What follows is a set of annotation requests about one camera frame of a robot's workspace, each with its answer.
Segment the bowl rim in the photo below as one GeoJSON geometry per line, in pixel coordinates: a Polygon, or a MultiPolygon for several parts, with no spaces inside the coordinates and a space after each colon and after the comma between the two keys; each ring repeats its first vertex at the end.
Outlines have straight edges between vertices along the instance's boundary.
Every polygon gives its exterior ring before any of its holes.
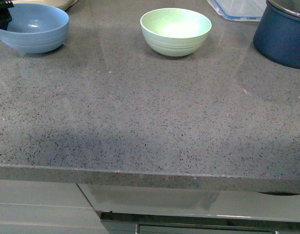
{"type": "Polygon", "coordinates": [[[58,30],[60,28],[65,27],[67,24],[69,24],[70,17],[68,15],[68,13],[65,12],[64,10],[61,10],[60,8],[55,7],[55,6],[50,6],[50,5],[41,4],[41,3],[15,3],[14,7],[19,6],[19,5],[38,5],[39,7],[41,6],[41,7],[45,7],[45,8],[54,8],[56,11],[62,13],[64,16],[66,16],[67,17],[67,21],[63,25],[61,25],[61,26],[59,26],[57,28],[54,28],[54,29],[51,29],[51,30],[48,30],[48,31],[43,31],[43,32],[20,33],[20,32],[7,31],[7,30],[4,30],[4,29],[0,29],[0,32],[2,32],[2,33],[8,33],[8,34],[16,34],[16,35],[38,35],[38,34],[44,34],[44,33],[49,33],[49,32],[52,32],[52,31],[56,31],[56,30],[58,30]]]}
{"type": "Polygon", "coordinates": [[[199,12],[196,12],[196,11],[192,11],[192,10],[185,9],[185,8],[177,8],[177,7],[159,8],[159,9],[155,9],[155,10],[152,10],[152,11],[148,11],[147,13],[145,13],[145,14],[140,18],[140,24],[141,24],[142,28],[145,29],[146,31],[148,31],[148,32],[150,32],[150,33],[152,33],[152,34],[154,34],[154,35],[157,35],[157,36],[159,36],[159,37],[170,38],[170,39],[191,39],[191,38],[197,38],[197,37],[200,37],[200,36],[202,36],[202,35],[208,33],[208,32],[211,30],[211,28],[212,28],[212,22],[209,20],[209,18],[208,18],[207,16],[205,16],[205,15],[199,13],[199,12]],[[194,12],[195,14],[199,14],[199,15],[203,16],[203,17],[209,22],[210,27],[209,27],[208,30],[206,30],[205,32],[203,32],[202,34],[200,34],[200,35],[198,35],[198,36],[194,36],[194,37],[183,37],[183,38],[175,38],[175,37],[166,37],[166,36],[162,36],[162,35],[160,35],[160,34],[158,34],[158,33],[155,33],[155,32],[153,32],[153,31],[149,30],[148,28],[146,28],[146,27],[143,25],[142,19],[143,19],[144,16],[146,16],[147,14],[150,14],[150,13],[152,13],[152,12],[154,12],[154,11],[170,10],[170,9],[171,9],[171,10],[189,11],[189,12],[194,12]]]}

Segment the light green bowl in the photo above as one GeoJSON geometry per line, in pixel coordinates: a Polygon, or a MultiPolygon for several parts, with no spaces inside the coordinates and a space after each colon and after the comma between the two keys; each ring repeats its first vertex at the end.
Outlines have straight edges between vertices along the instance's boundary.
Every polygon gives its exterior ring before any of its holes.
{"type": "Polygon", "coordinates": [[[206,16],[180,8],[147,12],[140,24],[148,45],[162,55],[173,57],[189,55],[199,49],[212,28],[206,16]]]}

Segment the white cabinet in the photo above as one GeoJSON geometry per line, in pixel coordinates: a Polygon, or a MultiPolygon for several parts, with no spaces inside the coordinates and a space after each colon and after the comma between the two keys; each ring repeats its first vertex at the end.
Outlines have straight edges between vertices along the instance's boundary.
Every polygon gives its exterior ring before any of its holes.
{"type": "Polygon", "coordinates": [[[300,195],[80,184],[98,211],[300,222],[300,195]]]}
{"type": "MultiPolygon", "coordinates": [[[[101,222],[95,210],[125,214],[233,216],[244,219],[300,222],[300,195],[278,197],[246,192],[0,180],[0,234],[135,233],[134,223],[101,222]]],[[[163,233],[236,232],[140,226],[140,234],[163,233]]]]}
{"type": "Polygon", "coordinates": [[[75,184],[0,180],[0,234],[107,234],[75,184]]]}

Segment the pot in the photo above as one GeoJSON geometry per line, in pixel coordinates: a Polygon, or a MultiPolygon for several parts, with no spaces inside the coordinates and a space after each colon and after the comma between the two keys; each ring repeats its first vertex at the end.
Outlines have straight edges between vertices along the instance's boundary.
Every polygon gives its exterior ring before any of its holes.
{"type": "Polygon", "coordinates": [[[268,59],[300,69],[300,0],[267,0],[253,38],[268,59]]]}

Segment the plastic container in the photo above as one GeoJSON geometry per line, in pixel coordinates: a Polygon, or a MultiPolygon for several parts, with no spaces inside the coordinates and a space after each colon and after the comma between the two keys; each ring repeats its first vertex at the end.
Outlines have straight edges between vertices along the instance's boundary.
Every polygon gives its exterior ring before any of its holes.
{"type": "Polygon", "coordinates": [[[207,0],[227,20],[260,21],[266,8],[265,0],[207,0]]]}

